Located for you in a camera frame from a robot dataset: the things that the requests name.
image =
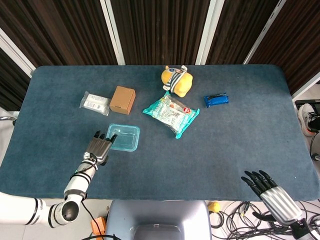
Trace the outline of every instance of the table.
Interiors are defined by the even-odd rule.
[[[161,98],[165,66],[41,66],[33,73],[0,167],[0,191],[63,198],[71,174],[97,130],[140,127],[134,152],[112,150],[88,189],[94,199],[237,200],[258,198],[244,171],[269,173],[295,200],[320,196],[282,70],[274,65],[188,66],[193,85],[179,100],[200,114],[175,139],[142,110]],[[111,98],[133,88],[130,115],[79,108],[85,91]],[[229,104],[206,108],[203,96],[227,93]]]

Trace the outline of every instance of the white sneaker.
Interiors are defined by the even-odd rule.
[[[315,110],[308,103],[299,108],[298,118],[300,120],[302,132],[307,137],[313,137],[316,134],[309,128],[309,122],[316,116]]]

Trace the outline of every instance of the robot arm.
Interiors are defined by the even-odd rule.
[[[64,190],[64,201],[47,206],[43,199],[13,196],[0,192],[0,224],[44,224],[56,228],[72,223],[78,216],[80,203],[98,170],[108,160],[108,152],[117,135],[104,139],[97,131],[89,143],[83,161]]]
[[[277,221],[279,224],[291,227],[292,235],[297,240],[320,240],[320,235],[313,230],[302,211],[288,193],[264,171],[245,171],[250,179],[242,176],[253,192],[264,202],[272,215],[262,216],[257,212],[253,215],[263,221]]]

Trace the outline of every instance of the yellow plush toy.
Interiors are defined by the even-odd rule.
[[[182,65],[181,68],[172,68],[165,66],[162,72],[161,80],[163,89],[177,94],[183,98],[192,86],[192,75],[187,72],[187,67]]]

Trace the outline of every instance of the transparent plastic box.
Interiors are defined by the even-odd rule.
[[[117,134],[111,149],[133,152],[138,147],[140,128],[131,125],[110,124],[107,138],[111,138],[114,134]]]

